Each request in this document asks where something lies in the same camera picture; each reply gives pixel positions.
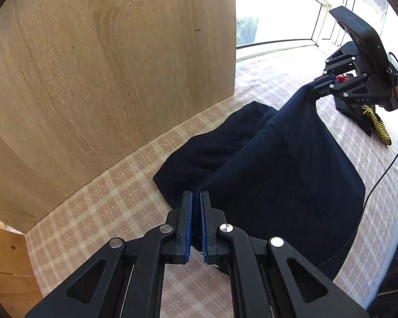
blue gripper pad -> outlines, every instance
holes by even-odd
[[[189,205],[187,207],[187,219],[186,219],[186,249],[184,252],[184,258],[186,262],[188,262],[190,258],[190,245],[192,238],[192,210],[193,210],[193,195],[192,193],[190,193]]]
[[[207,248],[207,238],[206,238],[206,220],[205,220],[205,209],[203,207],[203,196],[200,193],[200,210],[202,218],[202,251],[203,251],[203,261],[208,262],[208,248]]]

wood grain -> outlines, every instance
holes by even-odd
[[[0,229],[0,304],[21,318],[41,299],[25,236]]]
[[[12,318],[23,318],[41,299],[34,277],[0,273],[0,304]]]
[[[234,0],[7,0],[0,220],[26,232],[92,178],[232,95]]]
[[[34,275],[24,235],[0,229],[0,273]]]

yellow mesh object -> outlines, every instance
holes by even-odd
[[[363,105],[361,108],[364,110],[363,115],[369,116],[372,119],[374,127],[376,128],[375,133],[379,137],[379,139],[381,139],[381,141],[387,146],[392,145],[391,138],[383,122],[377,119],[372,108],[368,105]]]

black and yellow object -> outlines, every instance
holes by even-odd
[[[391,138],[385,128],[380,117],[373,111],[371,106],[362,105],[361,109],[363,109],[363,115],[368,116],[371,118],[374,124],[374,132],[379,137],[379,139],[387,146],[392,145]]]

wooden board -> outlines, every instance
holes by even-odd
[[[34,277],[0,274],[0,304],[12,318],[23,318],[41,299]]]
[[[7,0],[0,220],[26,232],[146,142],[232,95],[234,0]]]
[[[0,229],[0,303],[20,318],[41,299],[25,236]]]
[[[34,275],[24,235],[0,229],[0,273]]]

